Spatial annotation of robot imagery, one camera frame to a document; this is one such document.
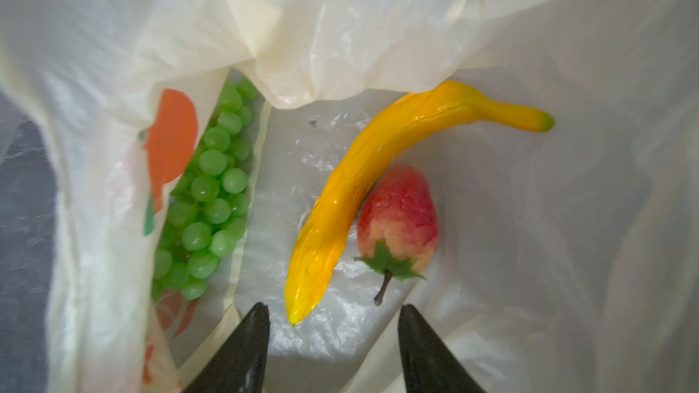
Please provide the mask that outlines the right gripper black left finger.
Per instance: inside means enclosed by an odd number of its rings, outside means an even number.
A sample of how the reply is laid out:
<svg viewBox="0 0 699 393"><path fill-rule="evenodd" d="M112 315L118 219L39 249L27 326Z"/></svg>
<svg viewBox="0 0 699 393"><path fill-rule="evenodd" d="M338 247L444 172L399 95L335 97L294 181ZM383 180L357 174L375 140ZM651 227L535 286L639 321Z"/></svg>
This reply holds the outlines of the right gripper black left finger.
<svg viewBox="0 0 699 393"><path fill-rule="evenodd" d="M258 302L185 393L260 393L269 349L268 307Z"/></svg>

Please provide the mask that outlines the green fake grape bunch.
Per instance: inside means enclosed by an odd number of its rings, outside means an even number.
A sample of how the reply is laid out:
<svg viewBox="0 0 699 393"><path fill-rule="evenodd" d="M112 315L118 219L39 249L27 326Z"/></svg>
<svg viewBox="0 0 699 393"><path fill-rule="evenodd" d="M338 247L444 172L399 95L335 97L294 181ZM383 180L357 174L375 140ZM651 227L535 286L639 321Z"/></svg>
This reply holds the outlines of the green fake grape bunch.
<svg viewBox="0 0 699 393"><path fill-rule="evenodd" d="M193 301L229 257L247 230L252 155L242 136L254 118L258 90L247 78L227 80L200 143L193 149L169 200L166 223L155 253L152 298L167 291Z"/></svg>

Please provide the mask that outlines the yellow fake banana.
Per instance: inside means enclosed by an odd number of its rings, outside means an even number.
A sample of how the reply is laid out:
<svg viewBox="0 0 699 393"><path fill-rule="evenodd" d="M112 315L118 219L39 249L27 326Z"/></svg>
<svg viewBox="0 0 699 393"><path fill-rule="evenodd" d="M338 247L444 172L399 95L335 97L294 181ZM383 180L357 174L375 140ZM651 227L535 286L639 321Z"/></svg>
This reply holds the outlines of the yellow fake banana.
<svg viewBox="0 0 699 393"><path fill-rule="evenodd" d="M555 125L544 111L493 101L455 81L404 96L371 120L332 171L296 241L284 290L291 325L320 303L355 215L397 156L439 131L478 121L538 133Z"/></svg>

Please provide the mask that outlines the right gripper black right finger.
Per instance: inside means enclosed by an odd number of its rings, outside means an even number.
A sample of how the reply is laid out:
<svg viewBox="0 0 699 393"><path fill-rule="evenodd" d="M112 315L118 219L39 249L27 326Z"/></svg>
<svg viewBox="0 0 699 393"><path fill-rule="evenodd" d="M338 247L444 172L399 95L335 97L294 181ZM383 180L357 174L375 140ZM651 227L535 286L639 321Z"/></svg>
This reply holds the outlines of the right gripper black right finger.
<svg viewBox="0 0 699 393"><path fill-rule="evenodd" d="M407 392L485 392L413 305L400 310L398 336Z"/></svg>

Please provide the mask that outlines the red fake strawberry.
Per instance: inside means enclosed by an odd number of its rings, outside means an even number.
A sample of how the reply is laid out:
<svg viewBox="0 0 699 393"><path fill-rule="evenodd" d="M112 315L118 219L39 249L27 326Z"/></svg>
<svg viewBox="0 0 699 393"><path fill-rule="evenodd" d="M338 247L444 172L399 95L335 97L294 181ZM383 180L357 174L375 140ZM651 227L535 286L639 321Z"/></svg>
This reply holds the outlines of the red fake strawberry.
<svg viewBox="0 0 699 393"><path fill-rule="evenodd" d="M430 185L414 167L395 167L365 200L357 222L360 256L383 276L374 297L382 305L391 280L421 278L439 245L440 227Z"/></svg>

